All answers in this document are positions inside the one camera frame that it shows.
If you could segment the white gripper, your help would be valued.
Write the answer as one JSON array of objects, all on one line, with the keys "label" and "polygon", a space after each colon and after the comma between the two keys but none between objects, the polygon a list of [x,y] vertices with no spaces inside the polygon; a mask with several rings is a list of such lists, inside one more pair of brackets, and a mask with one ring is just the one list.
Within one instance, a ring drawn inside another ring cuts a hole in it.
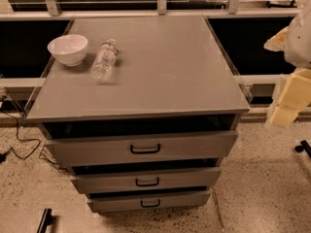
[{"label": "white gripper", "polygon": [[263,47],[270,51],[283,51],[285,60],[296,67],[286,77],[280,95],[273,99],[274,105],[268,122],[278,127],[288,127],[298,114],[311,103],[311,4],[305,5],[286,26],[268,39]]}]

